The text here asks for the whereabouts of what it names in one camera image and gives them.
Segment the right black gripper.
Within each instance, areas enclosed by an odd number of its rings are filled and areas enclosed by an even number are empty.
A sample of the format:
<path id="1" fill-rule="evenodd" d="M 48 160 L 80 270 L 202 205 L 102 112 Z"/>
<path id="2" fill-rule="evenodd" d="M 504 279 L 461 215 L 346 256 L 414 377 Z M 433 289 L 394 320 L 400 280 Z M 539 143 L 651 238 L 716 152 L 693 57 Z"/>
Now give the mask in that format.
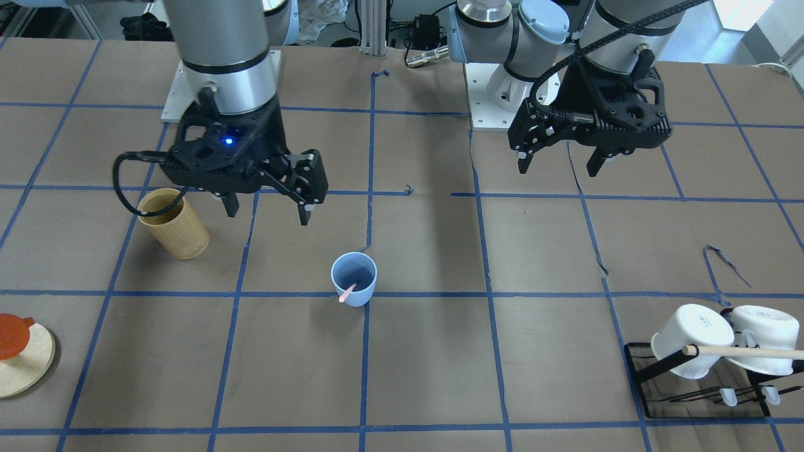
<path id="1" fill-rule="evenodd" d="M 292 198 L 307 226 L 329 189 L 320 152 L 288 148 L 277 95 L 252 112 L 229 115 L 218 111 L 213 89 L 200 89 L 159 166 L 174 184 L 218 194 L 230 218 L 239 211 L 236 193 L 269 186 Z"/>

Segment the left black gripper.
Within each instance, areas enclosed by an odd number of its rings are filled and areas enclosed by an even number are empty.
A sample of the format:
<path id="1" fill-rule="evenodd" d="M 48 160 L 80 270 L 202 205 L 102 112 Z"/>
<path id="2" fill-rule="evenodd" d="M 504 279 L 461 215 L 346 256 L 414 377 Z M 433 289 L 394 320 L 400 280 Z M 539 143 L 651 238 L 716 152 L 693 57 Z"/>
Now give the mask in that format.
<path id="1" fill-rule="evenodd" d="M 518 152 L 521 175 L 535 152 L 559 140 L 597 147 L 587 162 L 587 174 L 595 178 L 614 154 L 658 147 L 672 132 L 654 55 L 638 55 L 630 73 L 610 72 L 583 57 L 569 63 L 551 104 L 522 102 L 508 143 Z"/>

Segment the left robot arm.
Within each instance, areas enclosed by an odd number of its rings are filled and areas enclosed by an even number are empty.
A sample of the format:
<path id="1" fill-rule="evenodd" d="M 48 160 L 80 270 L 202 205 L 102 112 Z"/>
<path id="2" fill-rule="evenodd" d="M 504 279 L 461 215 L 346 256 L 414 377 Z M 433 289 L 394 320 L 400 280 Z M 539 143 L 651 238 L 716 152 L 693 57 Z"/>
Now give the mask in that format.
<path id="1" fill-rule="evenodd" d="M 537 152 L 558 141 L 590 146 L 587 172 L 671 137 L 658 55 L 696 1 L 594 1 L 574 51 L 570 18 L 552 1 L 457 1 L 450 6 L 448 51 L 459 63 L 490 63 L 512 89 L 494 94 L 515 115 L 508 143 L 525 174 Z"/>

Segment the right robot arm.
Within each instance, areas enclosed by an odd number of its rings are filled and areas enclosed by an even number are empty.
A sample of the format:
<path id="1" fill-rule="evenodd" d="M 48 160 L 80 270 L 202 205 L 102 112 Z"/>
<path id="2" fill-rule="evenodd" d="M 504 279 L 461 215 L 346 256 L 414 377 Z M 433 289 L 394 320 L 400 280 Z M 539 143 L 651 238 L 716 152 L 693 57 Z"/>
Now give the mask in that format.
<path id="1" fill-rule="evenodd" d="M 230 217 L 239 193 L 269 186 L 292 198 L 307 225 L 329 184 L 320 152 L 293 154 L 285 140 L 269 26 L 289 26 L 289 5 L 270 17 L 261 1 L 166 1 L 164 8 L 193 101 L 161 170 L 175 185 L 221 198 Z"/>

